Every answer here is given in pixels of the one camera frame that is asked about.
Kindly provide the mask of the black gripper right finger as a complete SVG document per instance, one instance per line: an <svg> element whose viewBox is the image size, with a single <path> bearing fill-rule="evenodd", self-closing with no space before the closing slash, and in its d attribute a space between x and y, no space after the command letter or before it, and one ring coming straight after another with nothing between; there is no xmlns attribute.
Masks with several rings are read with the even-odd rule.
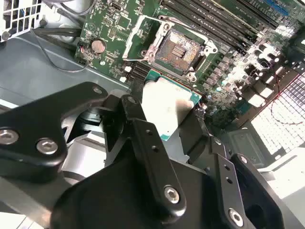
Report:
<svg viewBox="0 0 305 229"><path fill-rule="evenodd" d="M208 175L213 220L231 229L284 229L279 197L241 154L227 156L222 142L210 135L194 109L178 112L179 136L188 163Z"/></svg>

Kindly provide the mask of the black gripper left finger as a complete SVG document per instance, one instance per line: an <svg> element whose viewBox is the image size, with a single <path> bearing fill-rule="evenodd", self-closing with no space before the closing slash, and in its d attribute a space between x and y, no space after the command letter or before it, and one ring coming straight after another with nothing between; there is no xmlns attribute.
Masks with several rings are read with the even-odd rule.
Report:
<svg viewBox="0 0 305 229"><path fill-rule="evenodd" d="M67 157L71 134L81 130L81 114L92 108L104 125L111 159L106 167L127 156L167 155L155 125L133 96L117 98L85 82L1 114L0 175L30 184L54 180Z"/></svg>

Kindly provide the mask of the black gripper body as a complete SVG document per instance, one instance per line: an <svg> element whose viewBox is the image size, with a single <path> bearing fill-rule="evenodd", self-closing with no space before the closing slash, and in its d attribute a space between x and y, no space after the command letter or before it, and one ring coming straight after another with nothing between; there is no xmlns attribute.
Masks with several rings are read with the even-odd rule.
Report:
<svg viewBox="0 0 305 229"><path fill-rule="evenodd" d="M219 160L205 174L166 154L121 158L72 186L56 203L53 229L218 229Z"/></svg>

